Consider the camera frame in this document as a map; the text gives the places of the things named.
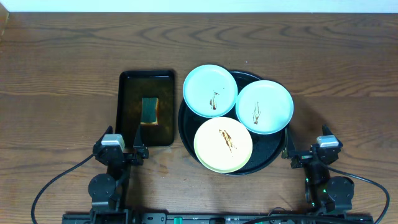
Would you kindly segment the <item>green and yellow sponge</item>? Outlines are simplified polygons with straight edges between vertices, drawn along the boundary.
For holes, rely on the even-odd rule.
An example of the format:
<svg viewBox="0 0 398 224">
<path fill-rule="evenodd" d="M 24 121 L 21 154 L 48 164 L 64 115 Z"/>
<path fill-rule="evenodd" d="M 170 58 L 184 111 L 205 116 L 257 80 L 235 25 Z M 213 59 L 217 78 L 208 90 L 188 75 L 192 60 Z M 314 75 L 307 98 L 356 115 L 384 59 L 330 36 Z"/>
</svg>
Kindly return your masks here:
<svg viewBox="0 0 398 224">
<path fill-rule="evenodd" d="M 141 125 L 158 125 L 158 98 L 142 98 Z"/>
</svg>

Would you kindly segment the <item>light blue plate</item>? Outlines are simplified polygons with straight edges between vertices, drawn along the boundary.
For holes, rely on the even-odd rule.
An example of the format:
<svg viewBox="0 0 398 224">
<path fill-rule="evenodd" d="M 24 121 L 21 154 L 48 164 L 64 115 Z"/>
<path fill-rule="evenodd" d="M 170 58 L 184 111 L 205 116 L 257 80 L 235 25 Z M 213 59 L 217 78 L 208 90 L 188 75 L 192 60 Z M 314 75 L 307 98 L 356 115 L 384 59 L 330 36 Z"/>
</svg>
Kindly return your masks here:
<svg viewBox="0 0 398 224">
<path fill-rule="evenodd" d="M 238 120 L 249 131 L 268 135 L 281 131 L 290 123 L 294 102 L 281 84 L 259 80 L 239 92 L 235 110 Z"/>
<path fill-rule="evenodd" d="M 218 65 L 194 68 L 183 83 L 183 99 L 195 114 L 223 116 L 235 106 L 238 86 L 232 74 Z"/>
</svg>

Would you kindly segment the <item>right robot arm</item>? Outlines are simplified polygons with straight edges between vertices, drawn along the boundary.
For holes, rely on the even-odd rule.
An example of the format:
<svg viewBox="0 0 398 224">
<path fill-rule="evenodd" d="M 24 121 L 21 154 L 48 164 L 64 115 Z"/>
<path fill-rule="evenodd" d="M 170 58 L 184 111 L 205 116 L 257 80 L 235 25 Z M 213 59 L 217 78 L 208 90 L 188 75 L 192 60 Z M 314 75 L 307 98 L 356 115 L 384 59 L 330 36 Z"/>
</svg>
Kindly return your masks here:
<svg viewBox="0 0 398 224">
<path fill-rule="evenodd" d="M 328 165 L 338 159 L 343 143 L 335 137 L 327 125 L 322 135 L 307 151 L 298 151 L 293 143 L 287 143 L 282 158 L 290 160 L 293 169 L 305 172 L 305 198 L 317 215 L 340 215 L 352 209 L 354 182 L 343 176 L 332 177 Z"/>
</svg>

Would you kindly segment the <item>yellow plate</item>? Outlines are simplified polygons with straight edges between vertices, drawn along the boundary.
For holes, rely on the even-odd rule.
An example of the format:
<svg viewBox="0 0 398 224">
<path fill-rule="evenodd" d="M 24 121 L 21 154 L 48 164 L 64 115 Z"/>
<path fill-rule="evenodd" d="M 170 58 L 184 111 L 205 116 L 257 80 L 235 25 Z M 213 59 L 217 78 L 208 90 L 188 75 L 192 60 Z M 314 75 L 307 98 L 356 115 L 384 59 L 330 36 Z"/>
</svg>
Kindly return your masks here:
<svg viewBox="0 0 398 224">
<path fill-rule="evenodd" d="M 205 121 L 198 128 L 193 147 L 207 169 L 225 174 L 248 163 L 253 143 L 249 131 L 239 121 L 219 117 Z"/>
</svg>

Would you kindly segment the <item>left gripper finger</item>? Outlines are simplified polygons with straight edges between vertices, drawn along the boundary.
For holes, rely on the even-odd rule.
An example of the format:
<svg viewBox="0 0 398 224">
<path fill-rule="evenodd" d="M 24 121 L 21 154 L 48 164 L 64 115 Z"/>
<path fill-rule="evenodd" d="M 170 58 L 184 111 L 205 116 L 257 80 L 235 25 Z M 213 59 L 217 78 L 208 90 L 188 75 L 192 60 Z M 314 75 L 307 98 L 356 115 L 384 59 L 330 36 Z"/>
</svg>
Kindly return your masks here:
<svg viewBox="0 0 398 224">
<path fill-rule="evenodd" d="M 135 149 L 136 153 L 139 154 L 143 159 L 149 158 L 149 150 L 142 141 L 141 137 L 141 125 L 139 125 L 137 128 L 136 135 L 134 138 L 133 148 Z"/>
<path fill-rule="evenodd" d="M 103 138 L 107 135 L 107 134 L 113 134 L 113 127 L 112 126 L 108 126 L 106 131 L 104 132 L 104 134 L 99 138 L 98 142 L 101 144 Z"/>
</svg>

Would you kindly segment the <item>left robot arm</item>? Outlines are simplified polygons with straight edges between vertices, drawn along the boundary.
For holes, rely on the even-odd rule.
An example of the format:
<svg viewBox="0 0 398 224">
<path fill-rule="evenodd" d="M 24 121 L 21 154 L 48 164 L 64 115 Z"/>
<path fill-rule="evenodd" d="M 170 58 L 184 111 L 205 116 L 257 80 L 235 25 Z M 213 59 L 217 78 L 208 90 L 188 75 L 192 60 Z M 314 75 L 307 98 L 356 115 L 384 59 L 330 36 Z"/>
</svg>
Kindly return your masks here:
<svg viewBox="0 0 398 224">
<path fill-rule="evenodd" d="M 124 139 L 108 127 L 93 146 L 95 159 L 107 167 L 104 174 L 93 177 L 88 186 L 92 209 L 90 223 L 131 223 L 141 222 L 141 216 L 126 206 L 132 166 L 141 166 L 149 157 L 147 146 L 141 138 L 139 126 L 133 143 L 133 151 L 125 151 Z"/>
</svg>

